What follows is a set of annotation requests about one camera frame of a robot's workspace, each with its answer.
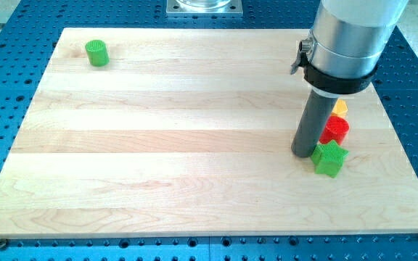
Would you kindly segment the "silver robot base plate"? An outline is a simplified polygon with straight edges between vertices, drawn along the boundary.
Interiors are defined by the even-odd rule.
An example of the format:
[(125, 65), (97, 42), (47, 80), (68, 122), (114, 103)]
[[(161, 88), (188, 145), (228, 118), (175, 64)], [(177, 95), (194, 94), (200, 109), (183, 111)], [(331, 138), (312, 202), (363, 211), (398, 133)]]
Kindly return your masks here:
[(242, 0), (167, 0), (168, 17), (235, 16), (243, 14)]

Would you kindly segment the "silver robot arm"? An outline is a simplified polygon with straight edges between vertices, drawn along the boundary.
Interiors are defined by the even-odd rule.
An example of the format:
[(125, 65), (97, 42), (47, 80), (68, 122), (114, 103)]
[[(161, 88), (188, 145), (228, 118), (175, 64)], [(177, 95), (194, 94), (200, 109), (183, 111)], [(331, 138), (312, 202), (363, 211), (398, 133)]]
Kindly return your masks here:
[(364, 90), (407, 0), (321, 0), (291, 74), (303, 68), (315, 89), (334, 95)]

